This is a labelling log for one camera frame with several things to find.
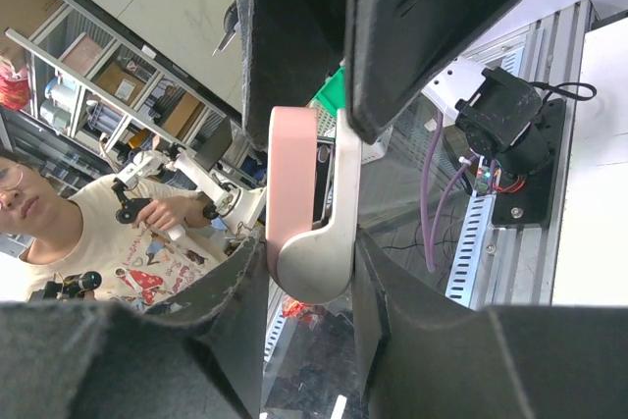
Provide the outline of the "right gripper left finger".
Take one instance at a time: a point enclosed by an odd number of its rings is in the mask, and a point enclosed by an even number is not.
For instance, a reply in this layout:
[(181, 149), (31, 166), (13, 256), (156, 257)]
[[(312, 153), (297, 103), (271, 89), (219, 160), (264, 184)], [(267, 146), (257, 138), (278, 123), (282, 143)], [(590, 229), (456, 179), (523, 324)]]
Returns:
[(5, 418), (255, 418), (269, 275), (253, 231), (226, 262), (138, 313), (117, 302), (1, 307)]

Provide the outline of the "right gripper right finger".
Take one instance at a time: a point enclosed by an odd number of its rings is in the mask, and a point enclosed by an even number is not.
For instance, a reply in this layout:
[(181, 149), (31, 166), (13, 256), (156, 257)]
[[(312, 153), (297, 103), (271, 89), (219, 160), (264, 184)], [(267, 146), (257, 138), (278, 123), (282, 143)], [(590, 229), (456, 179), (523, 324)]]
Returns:
[(394, 263), (365, 231), (352, 310), (361, 397), (373, 418), (623, 418), (627, 313), (474, 311)]

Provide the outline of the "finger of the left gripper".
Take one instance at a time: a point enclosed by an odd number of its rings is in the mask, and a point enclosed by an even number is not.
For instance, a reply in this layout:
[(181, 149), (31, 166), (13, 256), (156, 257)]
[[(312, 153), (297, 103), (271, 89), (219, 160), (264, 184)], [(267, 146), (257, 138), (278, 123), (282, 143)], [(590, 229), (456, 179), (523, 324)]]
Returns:
[(269, 143), (271, 111), (301, 107), (340, 64), (346, 0), (236, 0), (242, 55), (242, 123), (250, 144)]
[(347, 120), (372, 143), (521, 0), (346, 0)]

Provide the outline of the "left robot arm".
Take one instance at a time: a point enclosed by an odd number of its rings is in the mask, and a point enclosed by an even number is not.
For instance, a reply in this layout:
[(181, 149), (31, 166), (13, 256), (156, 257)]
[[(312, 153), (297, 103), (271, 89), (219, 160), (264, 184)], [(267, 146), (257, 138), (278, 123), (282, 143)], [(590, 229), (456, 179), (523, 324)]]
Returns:
[(302, 106), (343, 66), (348, 120), (373, 142), (419, 95), (449, 100), (470, 147), (511, 175), (549, 149), (531, 124), (543, 102), (506, 71), (462, 68), (462, 52), (521, 0), (236, 0), (244, 131), (266, 149), (271, 113)]

